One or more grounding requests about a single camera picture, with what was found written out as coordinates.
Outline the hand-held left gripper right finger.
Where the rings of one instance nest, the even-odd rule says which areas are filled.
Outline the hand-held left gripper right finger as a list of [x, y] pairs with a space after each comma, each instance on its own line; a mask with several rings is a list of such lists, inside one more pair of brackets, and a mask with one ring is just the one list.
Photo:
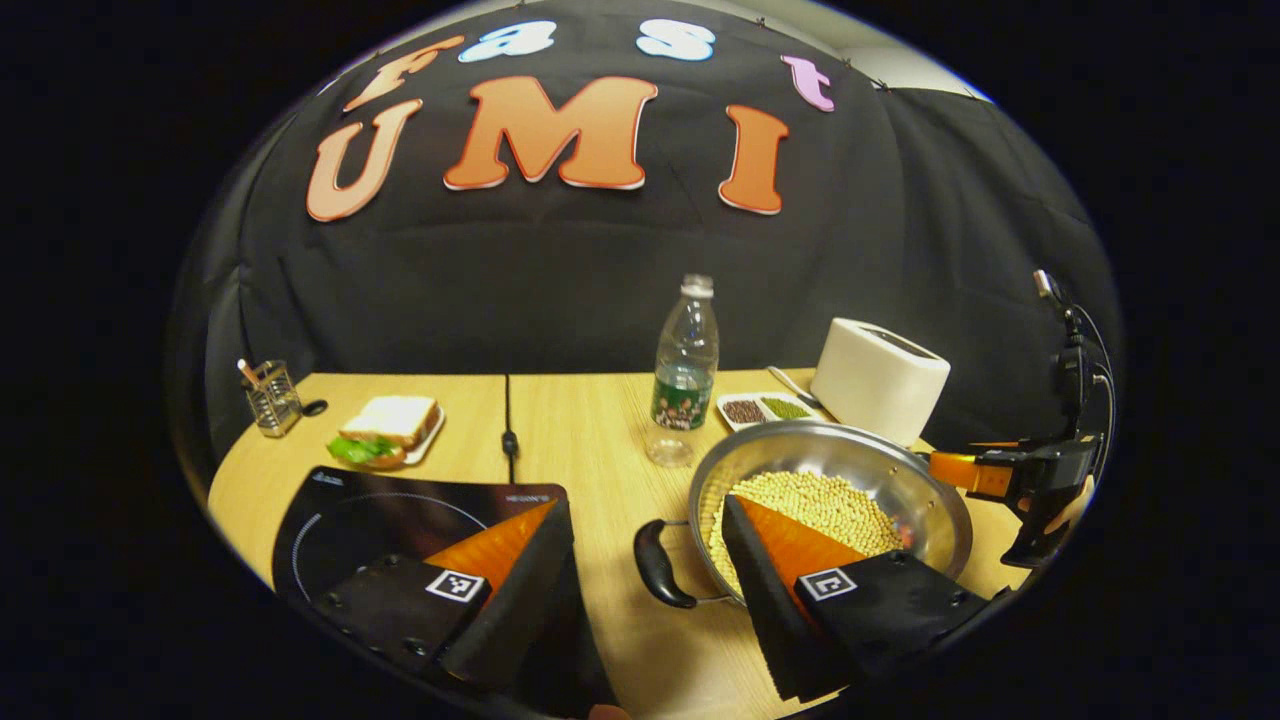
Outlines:
[[739, 495], [722, 536], [780, 697], [804, 702], [923, 664], [989, 607], [914, 555], [865, 556]]

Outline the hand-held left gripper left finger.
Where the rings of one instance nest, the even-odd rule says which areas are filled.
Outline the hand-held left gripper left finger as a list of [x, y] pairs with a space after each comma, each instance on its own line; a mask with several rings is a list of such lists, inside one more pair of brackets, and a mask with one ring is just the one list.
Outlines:
[[426, 559], [379, 557], [315, 609], [375, 659], [476, 701], [541, 716], [616, 702], [585, 620], [563, 500]]

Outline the steel pot with black handles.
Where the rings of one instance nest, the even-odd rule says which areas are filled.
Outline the steel pot with black handles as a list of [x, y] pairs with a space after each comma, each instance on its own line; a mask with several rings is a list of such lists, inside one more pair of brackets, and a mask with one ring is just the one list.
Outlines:
[[908, 448], [867, 430], [817, 420], [764, 423], [716, 442], [692, 475], [687, 495], [690, 533], [718, 594], [698, 598], [682, 591], [660, 543], [666, 521], [643, 525], [634, 537], [634, 557], [643, 584], [676, 609], [727, 601], [746, 605], [716, 569], [710, 553], [713, 515], [736, 486], [765, 471], [837, 477], [864, 491], [909, 533], [908, 552], [956, 580], [970, 557], [973, 528], [955, 488], [931, 477], [927, 462]]

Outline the black induction cooktop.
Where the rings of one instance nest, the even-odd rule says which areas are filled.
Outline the black induction cooktop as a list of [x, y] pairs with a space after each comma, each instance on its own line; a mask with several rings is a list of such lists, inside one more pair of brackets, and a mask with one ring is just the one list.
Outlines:
[[310, 605], [358, 569], [387, 555], [426, 559], [552, 501], [557, 484], [422, 480], [315, 466], [276, 533], [274, 591]]

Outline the pile of yellow soybeans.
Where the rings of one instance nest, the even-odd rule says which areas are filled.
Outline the pile of yellow soybeans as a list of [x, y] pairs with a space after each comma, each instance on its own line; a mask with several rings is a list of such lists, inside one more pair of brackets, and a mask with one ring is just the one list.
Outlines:
[[764, 471], [736, 483], [728, 493], [777, 511], [867, 557], [914, 546], [913, 530], [842, 477]]

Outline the white toaster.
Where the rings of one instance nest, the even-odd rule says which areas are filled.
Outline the white toaster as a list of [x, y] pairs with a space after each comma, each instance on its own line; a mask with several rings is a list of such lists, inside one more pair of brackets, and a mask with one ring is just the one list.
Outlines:
[[910, 446], [922, 436], [950, 372], [950, 361], [914, 341], [837, 316], [810, 388], [840, 423]]

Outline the white sandwich plate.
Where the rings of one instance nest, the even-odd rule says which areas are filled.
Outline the white sandwich plate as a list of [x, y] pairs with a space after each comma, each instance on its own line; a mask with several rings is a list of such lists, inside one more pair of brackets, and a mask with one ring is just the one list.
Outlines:
[[435, 404], [431, 407], [431, 411], [426, 415], [426, 421], [422, 427], [422, 432], [420, 433], [419, 442], [404, 448], [404, 459], [402, 464], [406, 466], [415, 466], [421, 462], [433, 446], [436, 436], [440, 433], [444, 423], [445, 413], [442, 409], [442, 405]]

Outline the white divided dish of beans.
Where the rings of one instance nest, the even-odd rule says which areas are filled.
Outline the white divided dish of beans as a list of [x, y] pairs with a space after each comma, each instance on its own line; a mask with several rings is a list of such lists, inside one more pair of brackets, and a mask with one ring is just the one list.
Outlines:
[[826, 419], [797, 396], [782, 392], [723, 395], [716, 401], [716, 409], [732, 432], [772, 421]]

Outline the metal spoon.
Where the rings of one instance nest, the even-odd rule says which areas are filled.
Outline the metal spoon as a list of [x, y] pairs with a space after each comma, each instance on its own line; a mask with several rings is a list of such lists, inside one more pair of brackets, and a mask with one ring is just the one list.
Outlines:
[[795, 382], [785, 370], [778, 366], [769, 365], [765, 368], [780, 383], [786, 386], [799, 401], [815, 410], [824, 410], [822, 402], [813, 395], [808, 393]]

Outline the sandwich with lettuce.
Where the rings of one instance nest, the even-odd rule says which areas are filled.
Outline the sandwich with lettuce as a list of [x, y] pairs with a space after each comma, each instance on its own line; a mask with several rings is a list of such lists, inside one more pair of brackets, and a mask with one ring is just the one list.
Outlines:
[[378, 396], [326, 443], [337, 461], [389, 470], [404, 466], [404, 448], [419, 442], [426, 415], [438, 401], [428, 396]]

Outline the clear plastic water bottle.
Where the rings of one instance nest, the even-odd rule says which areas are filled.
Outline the clear plastic water bottle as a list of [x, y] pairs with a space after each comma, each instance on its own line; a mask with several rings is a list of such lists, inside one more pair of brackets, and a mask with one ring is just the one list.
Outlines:
[[721, 359], [713, 299], [709, 275], [686, 274], [660, 331], [645, 415], [645, 454], [663, 468], [691, 461], [692, 436], [707, 423]]

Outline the black backdrop cloth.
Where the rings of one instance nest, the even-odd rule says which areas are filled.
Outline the black backdrop cloth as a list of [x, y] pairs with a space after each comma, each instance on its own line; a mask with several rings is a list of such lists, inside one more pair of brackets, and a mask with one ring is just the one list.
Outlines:
[[532, 0], [429, 24], [296, 101], [211, 202], [172, 315], [172, 419], [210, 484], [233, 364], [650, 375], [682, 275], [722, 370], [815, 365], [837, 316], [951, 366], [933, 443], [1047, 436], [1062, 323], [1132, 375], [1112, 263], [1005, 110], [886, 38], [742, 3]]

